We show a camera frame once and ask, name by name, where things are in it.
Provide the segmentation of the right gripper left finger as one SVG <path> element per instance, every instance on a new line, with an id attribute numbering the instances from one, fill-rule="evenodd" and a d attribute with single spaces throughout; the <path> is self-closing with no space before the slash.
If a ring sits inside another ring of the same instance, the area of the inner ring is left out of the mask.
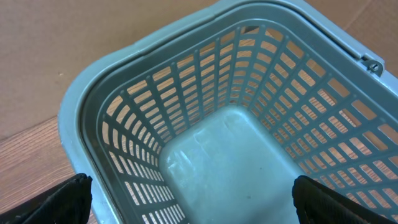
<path id="1" fill-rule="evenodd" d="M 90 218 L 92 178 L 74 175 L 1 214 L 3 224 L 86 224 Z"/>

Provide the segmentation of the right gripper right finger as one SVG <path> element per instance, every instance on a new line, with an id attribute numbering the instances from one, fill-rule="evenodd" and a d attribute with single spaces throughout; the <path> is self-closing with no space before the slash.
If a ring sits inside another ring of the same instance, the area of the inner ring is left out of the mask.
<path id="1" fill-rule="evenodd" d="M 294 180 L 292 196 L 300 224 L 394 224 L 305 175 Z"/>

